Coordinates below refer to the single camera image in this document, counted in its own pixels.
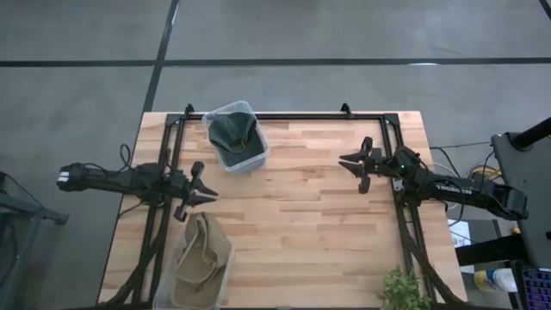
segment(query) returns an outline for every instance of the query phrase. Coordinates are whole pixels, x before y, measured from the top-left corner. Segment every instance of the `plastic bin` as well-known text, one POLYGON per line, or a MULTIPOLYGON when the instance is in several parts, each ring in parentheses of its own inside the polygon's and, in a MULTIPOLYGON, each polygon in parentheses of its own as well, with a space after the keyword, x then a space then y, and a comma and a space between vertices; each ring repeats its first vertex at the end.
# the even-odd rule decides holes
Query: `plastic bin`
MULTIPOLYGON (((176 310, 186 308, 177 307, 172 303, 172 289, 176 283, 176 268, 178 265, 178 259, 182 257, 183 249, 186 247, 186 238, 184 230, 178 235, 174 245, 172 246, 172 251, 170 256, 167 257, 166 265, 163 269, 163 274, 161 275, 161 281, 159 282, 157 292, 155 293, 155 299, 153 299, 153 309, 154 310, 176 310)), ((230 252, 230 257, 227 260, 226 272, 224 273, 224 278, 222 279, 222 287, 220 293, 218 294, 218 300, 216 301, 216 306, 214 310, 220 310, 222 301, 224 300, 224 291, 226 290, 227 281, 230 277, 230 270, 232 269, 234 248, 232 244, 232 250, 230 252)))
MULTIPOLYGON (((216 119, 216 117, 218 115, 230 114, 230 113, 233 113, 233 112, 245 112, 245 113, 249 113, 253 116, 255 114, 252 111, 252 108, 249 105, 249 103, 247 103, 245 101, 238 101, 238 102, 234 102, 232 104, 228 104, 225 107, 218 108, 215 111, 206 113, 205 115, 203 115, 203 117, 201 119, 201 123, 205 127, 205 130, 207 130, 207 133, 208 133, 208 128, 210 127, 210 124, 216 119)), ((247 159, 244 162, 241 162, 239 164, 235 164, 233 166, 226 166, 224 164, 224 161, 222 160, 218 150, 214 149, 214 151, 216 153, 216 158, 218 159, 220 165, 224 168, 224 170, 226 170, 227 172, 231 172, 235 175, 243 175, 243 174, 249 173, 249 172, 251 172, 251 171, 253 171, 257 168, 260 168, 266 162, 266 158, 268 157, 268 154, 269 154, 269 145, 266 142, 266 139, 264 138, 262 129, 260 128, 260 125, 258 124, 258 121, 257 121, 257 132, 258 132, 258 135, 260 136, 260 139, 262 140, 262 143, 264 145, 264 152, 262 154, 256 155, 253 158, 249 158, 249 159, 247 159)))

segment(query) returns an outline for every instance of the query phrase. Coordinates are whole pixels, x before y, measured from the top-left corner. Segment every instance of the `wooden tabletop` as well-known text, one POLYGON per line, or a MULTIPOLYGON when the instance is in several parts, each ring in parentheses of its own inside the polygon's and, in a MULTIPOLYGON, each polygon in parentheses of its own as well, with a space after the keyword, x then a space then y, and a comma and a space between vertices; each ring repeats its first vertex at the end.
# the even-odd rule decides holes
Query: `wooden tabletop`
MULTIPOLYGON (((421 114, 397 113, 405 144, 431 167, 421 114)), ((144 114, 134 165, 157 162, 165 116, 144 114)), ((224 307, 381 306, 377 294, 385 270, 403 264, 389 179, 372 177, 369 193, 359 195, 358 180, 337 163, 339 155, 357 152, 366 135, 382 147, 378 121, 260 121, 260 126, 271 151, 266 164, 245 177, 220 167, 199 121, 186 121, 184 131, 179 168, 189 174, 196 160, 204 162, 202 180, 220 194, 195 211, 216 214, 236 248, 224 307)), ((137 202, 125 197, 122 210, 137 202)), ((430 262, 466 300, 442 204, 424 202, 419 213, 430 262)), ((100 301, 115 294, 138 262, 146 214, 140 207, 119 219, 100 301)), ((164 257, 183 229, 171 218, 164 257)), ((144 297, 148 291, 146 282, 144 297)))

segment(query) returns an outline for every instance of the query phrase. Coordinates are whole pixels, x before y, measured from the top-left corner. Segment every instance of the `dark green fabric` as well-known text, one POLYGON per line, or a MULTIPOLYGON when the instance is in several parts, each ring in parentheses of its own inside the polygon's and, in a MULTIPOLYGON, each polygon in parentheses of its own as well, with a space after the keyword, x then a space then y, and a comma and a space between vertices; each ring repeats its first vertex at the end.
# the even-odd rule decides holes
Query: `dark green fabric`
POLYGON ((244 112, 218 115, 208 128, 208 138, 228 167, 265 151, 258 135, 257 119, 244 112))

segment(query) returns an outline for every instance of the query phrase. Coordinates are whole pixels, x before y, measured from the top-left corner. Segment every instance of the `tan fabric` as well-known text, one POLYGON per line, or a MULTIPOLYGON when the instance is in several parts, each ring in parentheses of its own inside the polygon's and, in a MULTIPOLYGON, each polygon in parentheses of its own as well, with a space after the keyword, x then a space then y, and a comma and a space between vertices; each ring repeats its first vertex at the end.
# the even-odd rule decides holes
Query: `tan fabric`
POLYGON ((172 302, 178 307, 210 309, 221 290, 232 245, 216 217, 204 212, 189 217, 185 238, 188 247, 176 268, 172 302))
POLYGON ((182 307, 194 310, 209 310, 216 306, 218 294, 222 289, 222 280, 226 267, 222 267, 214 275, 213 279, 208 281, 201 290, 195 290, 182 280, 176 279, 176 285, 172 295, 172 303, 176 307, 182 307))

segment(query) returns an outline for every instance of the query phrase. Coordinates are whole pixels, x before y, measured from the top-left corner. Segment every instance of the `black stand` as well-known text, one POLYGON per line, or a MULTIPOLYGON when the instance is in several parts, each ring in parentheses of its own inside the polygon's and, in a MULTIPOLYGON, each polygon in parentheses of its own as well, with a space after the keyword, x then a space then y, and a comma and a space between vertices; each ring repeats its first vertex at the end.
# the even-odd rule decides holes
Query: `black stand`
POLYGON ((460 266, 511 259, 528 261, 528 253, 520 234, 461 246, 455 249, 455 254, 460 266))
MULTIPOLYGON (((64 225, 67 222, 69 215, 61 214, 50 210, 49 208, 43 208, 37 204, 17 199, 3 191, 0 191, 0 217, 4 217, 5 221, 13 220, 12 217, 22 218, 23 220, 29 221, 29 224, 26 226, 27 229, 22 235, 22 241, 16 241, 18 246, 16 247, 16 252, 14 253, 14 261, 7 271, 8 274, 3 286, 0 287, 0 310, 4 310, 11 309, 13 306, 12 304, 15 299, 15 292, 23 277, 31 247, 33 246, 34 239, 36 238, 36 234, 40 229, 42 221, 44 219, 53 220, 57 225, 64 225)), ((9 225, 12 227, 12 230, 9 233, 14 234, 14 224, 10 222, 9 225)))
POLYGON ((517 242, 517 251, 522 255, 509 259, 518 258, 542 268, 551 268, 550 134, 551 118, 547 118, 522 133, 492 136, 493 150, 505 184, 521 190, 528 198, 528 219, 517 222, 523 241, 517 242))

